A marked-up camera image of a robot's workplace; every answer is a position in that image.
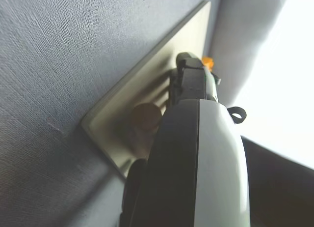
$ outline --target orange object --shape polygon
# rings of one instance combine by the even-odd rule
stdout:
[[[212,71],[212,68],[214,67],[214,60],[211,57],[203,57],[202,63],[204,66],[206,66],[210,71]]]

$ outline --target bright light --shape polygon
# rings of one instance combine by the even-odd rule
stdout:
[[[235,105],[241,133],[314,169],[314,0],[287,0]]]

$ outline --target gray textured surface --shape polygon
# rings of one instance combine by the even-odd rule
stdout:
[[[200,1],[0,0],[1,226],[115,226],[124,181],[77,126]]]
[[[214,73],[222,79],[217,88],[220,103],[233,104],[284,2],[221,0],[210,47],[210,56],[215,62]]]

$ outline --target black loop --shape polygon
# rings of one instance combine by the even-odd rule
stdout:
[[[246,119],[246,111],[243,108],[232,107],[227,110],[235,124],[241,124]]]

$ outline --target wooden board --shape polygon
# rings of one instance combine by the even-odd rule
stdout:
[[[153,102],[161,107],[167,100],[168,73],[178,53],[202,57],[209,11],[210,2],[200,3],[83,118],[84,130],[124,175],[136,157],[117,128],[134,106]]]

